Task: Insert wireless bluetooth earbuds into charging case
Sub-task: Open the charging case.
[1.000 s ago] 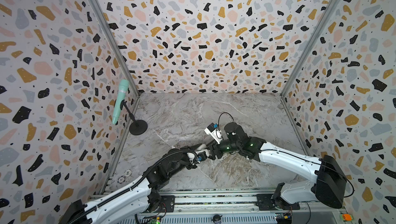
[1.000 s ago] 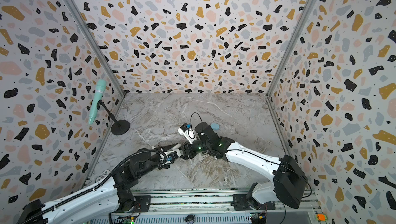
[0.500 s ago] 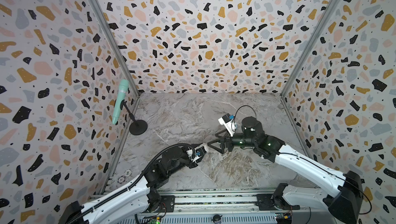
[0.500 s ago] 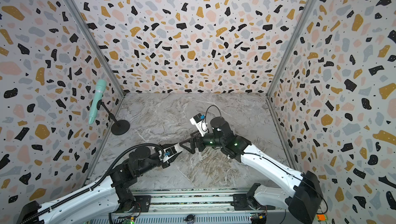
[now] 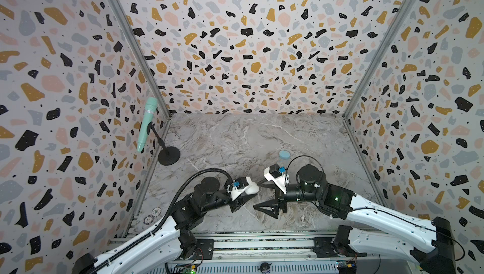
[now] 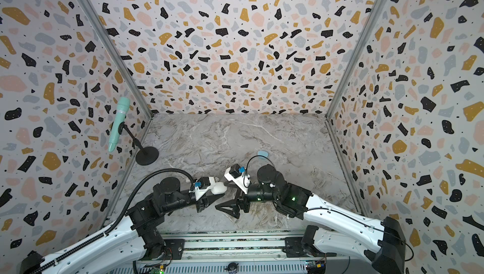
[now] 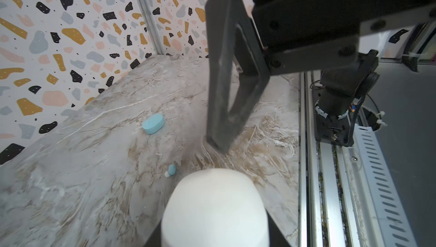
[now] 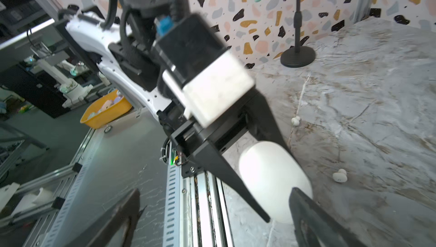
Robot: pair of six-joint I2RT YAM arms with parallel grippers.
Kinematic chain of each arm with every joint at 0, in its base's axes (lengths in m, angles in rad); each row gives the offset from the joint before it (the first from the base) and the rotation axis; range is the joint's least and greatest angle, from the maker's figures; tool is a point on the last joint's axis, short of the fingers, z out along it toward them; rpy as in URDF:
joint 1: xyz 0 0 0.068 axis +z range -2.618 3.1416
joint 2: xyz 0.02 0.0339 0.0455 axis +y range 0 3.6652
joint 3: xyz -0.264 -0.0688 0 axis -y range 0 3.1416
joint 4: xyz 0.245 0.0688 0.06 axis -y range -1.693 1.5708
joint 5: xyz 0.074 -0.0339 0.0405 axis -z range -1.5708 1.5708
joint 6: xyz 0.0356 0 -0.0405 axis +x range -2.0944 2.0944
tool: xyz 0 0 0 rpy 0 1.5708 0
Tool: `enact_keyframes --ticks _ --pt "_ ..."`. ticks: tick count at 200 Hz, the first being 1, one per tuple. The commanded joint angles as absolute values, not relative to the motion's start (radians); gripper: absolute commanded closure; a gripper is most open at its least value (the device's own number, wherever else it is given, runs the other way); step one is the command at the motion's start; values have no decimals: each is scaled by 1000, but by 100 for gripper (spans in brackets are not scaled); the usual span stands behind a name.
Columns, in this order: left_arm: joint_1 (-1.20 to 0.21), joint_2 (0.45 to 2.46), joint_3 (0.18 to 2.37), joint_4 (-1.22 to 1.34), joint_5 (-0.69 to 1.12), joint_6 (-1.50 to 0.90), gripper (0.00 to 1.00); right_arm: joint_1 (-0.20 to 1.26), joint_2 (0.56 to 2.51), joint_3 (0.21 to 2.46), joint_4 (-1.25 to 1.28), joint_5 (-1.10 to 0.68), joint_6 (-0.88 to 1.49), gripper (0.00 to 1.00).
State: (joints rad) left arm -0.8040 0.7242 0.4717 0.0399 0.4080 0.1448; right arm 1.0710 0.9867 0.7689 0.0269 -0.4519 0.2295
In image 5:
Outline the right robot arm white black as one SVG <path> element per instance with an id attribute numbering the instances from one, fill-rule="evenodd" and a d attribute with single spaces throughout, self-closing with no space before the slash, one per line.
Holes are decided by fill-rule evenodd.
<path id="1" fill-rule="evenodd" d="M 350 189 L 331 184 L 323 170 L 308 164 L 290 183 L 286 168 L 275 164 L 265 169 L 265 183 L 272 188 L 272 200 L 254 205 L 254 209 L 273 218 L 288 211 L 292 202 L 311 202 L 329 217 L 374 228 L 365 232 L 352 226 L 339 226 L 331 245 L 344 256 L 388 255 L 411 261 L 427 273 L 456 273 L 457 241 L 451 224 L 442 217 L 421 219 L 374 203 Z"/>

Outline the white earbud charging case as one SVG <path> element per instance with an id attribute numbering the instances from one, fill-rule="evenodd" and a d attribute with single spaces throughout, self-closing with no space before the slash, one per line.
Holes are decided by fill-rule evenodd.
<path id="1" fill-rule="evenodd" d="M 254 182 L 249 182 L 248 185 L 242 189 L 242 191 L 247 195 L 257 194 L 259 191 L 259 186 Z"/>

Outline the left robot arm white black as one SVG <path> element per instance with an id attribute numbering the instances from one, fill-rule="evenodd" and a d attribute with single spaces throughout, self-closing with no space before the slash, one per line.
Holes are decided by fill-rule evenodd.
<path id="1" fill-rule="evenodd" d="M 225 206 L 236 212 L 258 191 L 249 177 L 233 179 L 219 168 L 201 170 L 184 182 L 161 220 L 114 250 L 83 255 L 72 272 L 147 273 L 179 258 L 190 258 L 197 246 L 192 230 L 206 213 Z"/>

